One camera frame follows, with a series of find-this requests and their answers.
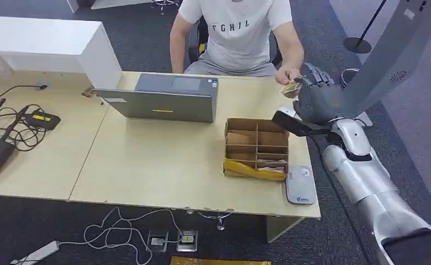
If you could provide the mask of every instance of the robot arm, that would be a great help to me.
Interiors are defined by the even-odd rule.
[[[282,107],[273,122],[297,136],[327,135],[325,167],[361,213],[383,265],[431,264],[431,226],[400,197],[362,127],[344,115],[342,89],[320,69],[307,67],[315,81],[299,79],[295,112]]]

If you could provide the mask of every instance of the printed text on t-shirt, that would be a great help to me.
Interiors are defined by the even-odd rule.
[[[214,31],[220,30],[222,32],[229,30],[229,31],[235,31],[236,29],[241,29],[248,27],[250,24],[248,23],[248,20],[245,20],[245,24],[243,24],[242,22],[238,22],[238,23],[230,23],[228,24],[228,26],[226,26],[225,24],[221,24],[220,26],[217,25],[212,25],[212,28],[214,29]]]

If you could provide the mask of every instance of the man's arm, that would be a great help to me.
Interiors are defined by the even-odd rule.
[[[176,15],[170,32],[170,60],[173,73],[183,73],[183,60],[185,59],[186,35],[193,24],[186,21],[180,14]]]
[[[292,22],[286,22],[274,29],[279,50],[282,54],[282,67],[276,72],[276,81],[287,84],[289,80],[300,76],[303,63],[303,46]]]

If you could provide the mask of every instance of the office chair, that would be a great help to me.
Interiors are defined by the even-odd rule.
[[[201,17],[199,22],[191,29],[187,39],[190,63],[197,61],[199,56],[205,52],[208,39],[207,23],[204,17]],[[282,55],[273,32],[269,36],[269,48],[271,62],[274,66],[277,66],[282,61]]]
[[[180,8],[179,0],[150,0],[150,8],[154,8],[155,5],[160,6],[160,14],[164,15],[164,6],[176,5],[177,8]]]

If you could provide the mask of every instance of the gray shorts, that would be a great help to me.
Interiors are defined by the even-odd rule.
[[[211,76],[248,76],[248,77],[271,77],[276,72],[274,65],[270,62],[253,67],[246,71],[234,71],[217,65],[211,60],[207,52],[203,53],[199,59],[192,63],[185,73],[194,75],[211,75]]]

